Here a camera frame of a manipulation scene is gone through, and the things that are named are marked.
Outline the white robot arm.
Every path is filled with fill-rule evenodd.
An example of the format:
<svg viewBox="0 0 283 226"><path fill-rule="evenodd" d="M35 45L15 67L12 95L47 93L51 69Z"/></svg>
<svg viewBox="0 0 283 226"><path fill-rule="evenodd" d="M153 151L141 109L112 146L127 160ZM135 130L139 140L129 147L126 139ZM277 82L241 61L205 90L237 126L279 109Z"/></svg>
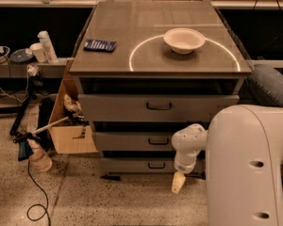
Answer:
<svg viewBox="0 0 283 226"><path fill-rule="evenodd" d="M209 226L283 226L283 108L233 105L172 137L173 192L206 152Z"/></svg>

